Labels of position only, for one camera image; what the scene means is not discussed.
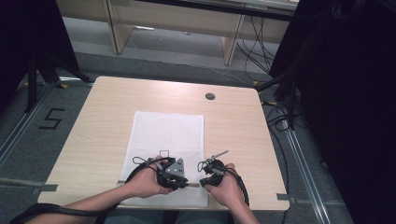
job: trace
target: black cable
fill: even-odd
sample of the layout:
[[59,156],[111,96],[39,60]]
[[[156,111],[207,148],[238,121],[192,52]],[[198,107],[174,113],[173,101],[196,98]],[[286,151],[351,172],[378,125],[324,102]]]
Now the black cable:
[[266,63],[266,65],[267,65],[267,70],[271,70],[271,64],[269,63],[268,57],[267,57],[267,55],[266,55],[266,53],[265,53],[265,51],[268,51],[268,50],[265,48],[264,44],[262,43],[262,39],[260,39],[260,35],[262,36],[262,27],[263,27],[263,25],[264,25],[264,18],[262,18],[261,29],[260,29],[260,31],[259,31],[258,33],[257,33],[256,26],[254,25],[253,17],[250,17],[250,21],[251,21],[251,24],[252,24],[252,26],[253,26],[254,33],[255,33],[255,35],[256,35],[256,40],[259,41],[259,44],[260,44],[260,46],[261,46],[261,48],[262,48],[262,53],[263,53],[263,55],[264,55],[264,60],[265,60],[265,63]]
[[198,162],[198,164],[197,164],[198,172],[201,172],[204,169],[204,164],[205,164],[205,161]]
[[219,167],[219,166],[213,166],[212,169],[217,169],[217,170],[227,172],[228,174],[232,175],[236,179],[236,182],[238,183],[239,187],[242,190],[242,193],[243,193],[244,199],[245,199],[245,203],[247,204],[247,206],[249,206],[248,190],[245,186],[244,181],[242,180],[242,177],[235,171],[235,169]]
[[304,129],[307,129],[307,128],[309,128],[309,126],[308,125],[301,125],[301,124],[299,124],[295,119],[293,120],[293,122],[294,122],[294,124],[295,125],[297,125],[297,126],[299,126],[300,128],[304,128]]
[[332,7],[332,16],[336,19],[346,20],[357,18],[363,11],[365,0],[335,1]]
[[[249,50],[249,48],[248,48],[248,46],[246,45],[244,39],[242,40],[242,43],[244,44],[245,49]],[[254,51],[252,51],[252,53],[255,54],[255,55],[257,55],[257,56],[260,56],[260,57],[265,57],[265,55],[262,55],[262,54],[260,54],[260,53],[254,52]]]
[[[126,179],[125,183],[128,183],[132,177],[139,172],[141,169],[144,168],[151,168],[154,170],[154,172],[157,172],[155,169],[150,167],[150,165],[154,162],[157,161],[166,161],[168,160],[167,158],[159,158],[159,159],[148,159],[144,160],[143,158],[140,157],[133,157],[133,162],[137,164],[134,160],[139,159],[142,160],[143,162],[138,163],[139,166],[134,169],[131,174],[128,176]],[[77,210],[77,209],[71,209],[71,208],[64,208],[61,207],[58,204],[52,204],[52,203],[37,203],[26,209],[22,214],[14,217],[11,221],[10,224],[20,224],[28,221],[29,219],[42,215],[42,214],[63,214],[63,215],[69,215],[69,216],[79,216],[79,217],[97,217],[95,220],[95,224],[103,224],[105,223],[107,215],[113,211],[114,209],[117,208],[119,203],[114,204],[113,206],[101,210],[101,211],[83,211],[83,210]]]
[[265,73],[268,74],[269,71],[268,71],[268,69],[267,69],[266,67],[264,67],[261,63],[259,63],[255,58],[253,58],[252,56],[250,56],[249,53],[246,53],[246,52],[241,48],[241,46],[239,46],[238,43],[236,44],[236,46],[238,46],[238,48],[242,51],[242,53],[247,57],[247,59],[246,59],[246,61],[245,61],[245,71],[246,71],[246,65],[247,65],[248,59],[250,59],[250,60],[253,61],[258,67],[260,67],[260,69],[261,69],[262,71],[264,71]]
[[[281,151],[281,153],[282,153],[283,162],[285,163],[286,193],[289,194],[289,185],[290,185],[290,183],[289,183],[289,181],[290,181],[290,179],[289,179],[289,166],[288,166],[288,161],[287,161],[287,159],[286,159],[285,150],[283,149],[282,145],[280,144],[279,138],[276,136],[276,134],[275,134],[274,130],[271,128],[271,126],[268,126],[268,130],[269,130],[270,133],[273,135],[273,137],[276,139],[277,144],[279,145],[280,151]],[[286,211],[283,213],[282,222],[281,222],[282,224],[284,224],[285,221],[286,221],[286,216],[287,216],[288,210],[286,210]]]
[[[274,120],[276,120],[276,122],[273,123],[273,124],[270,124],[270,123],[268,122],[268,120],[269,120],[269,118],[270,118],[272,112],[273,112],[275,109],[278,109],[278,106],[274,107],[274,108],[268,113],[268,115],[267,115],[267,117],[266,117],[266,120],[267,120],[268,130],[270,131],[270,133],[272,134],[272,136],[276,139],[277,144],[279,145],[280,151],[281,151],[281,153],[282,153],[283,162],[284,162],[284,164],[285,164],[286,193],[289,194],[289,190],[290,190],[290,177],[289,177],[289,165],[288,165],[288,160],[286,159],[285,150],[284,150],[284,148],[282,147],[282,145],[280,144],[279,138],[277,137],[277,135],[276,135],[276,133],[274,132],[274,130],[271,128],[271,126],[273,126],[274,124],[275,124],[275,126],[276,126],[278,122],[280,122],[281,120],[285,119],[286,116],[285,116],[285,115],[281,115],[281,116],[278,116],[278,117],[276,117],[276,118],[274,118],[274,119],[271,119],[270,122],[273,122]],[[282,217],[281,224],[284,224],[284,223],[285,223],[285,221],[286,221],[286,216],[287,216],[287,214],[288,214],[288,211],[289,211],[289,210],[286,210],[286,211],[283,213],[283,217]]]
[[287,120],[287,118],[284,118],[284,119],[282,119],[282,120],[279,120],[278,122],[276,122],[275,123],[275,129],[278,131],[278,132],[285,132],[285,131],[287,131],[288,129],[289,129],[289,124],[288,123],[286,123],[287,125],[286,125],[286,128],[278,128],[277,127],[277,124],[280,122],[280,121],[283,121],[283,120]]

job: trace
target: finger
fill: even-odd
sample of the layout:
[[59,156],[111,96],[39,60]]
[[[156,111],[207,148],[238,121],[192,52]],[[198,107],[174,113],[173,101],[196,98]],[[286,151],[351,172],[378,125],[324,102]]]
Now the finger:
[[212,186],[212,185],[205,185],[205,189],[206,189],[206,191],[209,192],[209,193],[212,193],[213,188],[215,188],[215,186]]
[[[161,155],[158,155],[157,157],[155,157],[156,160],[161,159],[161,158],[163,158],[163,156],[161,156]],[[160,161],[160,163],[168,163],[168,160]]]
[[235,164],[228,163],[227,165],[225,165],[225,167],[235,169]]
[[166,188],[160,187],[159,194],[168,194],[168,193],[170,193],[172,191],[173,191],[172,189],[166,189]]

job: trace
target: white paper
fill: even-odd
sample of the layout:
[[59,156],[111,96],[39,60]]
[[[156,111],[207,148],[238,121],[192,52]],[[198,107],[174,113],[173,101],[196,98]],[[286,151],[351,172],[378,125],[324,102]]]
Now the white paper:
[[[183,159],[184,174],[190,183],[199,183],[201,178],[205,178],[205,173],[197,170],[198,162],[205,159],[204,116],[136,111],[120,180],[126,180],[137,167],[133,157],[145,160],[160,154],[166,157],[167,151],[169,157]],[[203,188],[184,188],[168,195],[128,199],[121,204],[163,208],[208,207],[208,193]]]

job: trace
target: circular hole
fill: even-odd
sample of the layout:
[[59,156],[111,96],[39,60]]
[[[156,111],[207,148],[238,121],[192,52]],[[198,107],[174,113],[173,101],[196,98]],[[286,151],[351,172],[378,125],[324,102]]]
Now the circular hole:
[[214,99],[216,98],[215,94],[213,94],[213,93],[211,93],[211,92],[208,92],[208,93],[205,95],[205,97],[206,97],[206,99],[208,99],[208,100],[214,100]]

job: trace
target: gray carpet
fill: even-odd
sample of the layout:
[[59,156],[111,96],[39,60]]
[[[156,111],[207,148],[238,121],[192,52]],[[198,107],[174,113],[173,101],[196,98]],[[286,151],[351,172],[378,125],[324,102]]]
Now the gray carpet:
[[[143,60],[85,53],[77,53],[77,57],[81,71],[91,77],[97,77],[98,75],[137,77],[238,87],[248,87],[249,85],[247,83],[252,82],[244,71],[219,70],[221,73],[227,73],[240,78],[242,82],[234,77],[226,77],[208,69],[150,63]],[[60,70],[59,74],[61,76],[69,76],[63,70]],[[269,78],[260,74],[251,75],[262,80],[268,80]],[[40,107],[39,112],[23,138],[9,156],[4,166],[1,167],[0,177],[45,182],[90,89],[90,87],[79,85],[69,85],[66,89],[53,89]],[[275,90],[276,87],[272,87],[262,92],[260,95],[261,99],[272,101],[272,94]],[[13,125],[21,117],[25,107],[25,97],[26,89],[22,88],[16,93],[14,100],[10,102],[7,111],[0,114],[1,141],[5,140]],[[54,125],[54,121],[44,120],[52,108],[64,109],[64,111],[53,112],[52,117],[61,119],[58,127],[54,130],[39,129],[40,126]],[[268,115],[272,109],[271,106],[265,105],[263,107],[263,115]],[[298,117],[295,122],[302,126],[296,125],[296,134],[299,137],[305,159],[308,161],[320,195],[325,201],[332,223],[353,223],[346,207],[342,203],[342,199],[332,181],[331,175],[320,165],[321,156],[319,150],[315,141],[312,139],[309,128],[305,127],[304,118]],[[286,158],[283,158],[280,146],[273,136],[279,167],[286,183],[284,162],[286,159],[289,168],[290,196],[295,198],[297,202],[291,204],[285,223],[318,223],[296,160],[290,151],[287,137],[283,132],[275,130],[275,133],[286,155]],[[10,221],[11,218],[15,217],[29,205],[35,203],[37,198],[37,195],[32,195],[32,189],[29,188],[10,186],[0,186],[0,188],[0,223]],[[255,211],[255,215],[260,223],[280,224],[283,212]]]

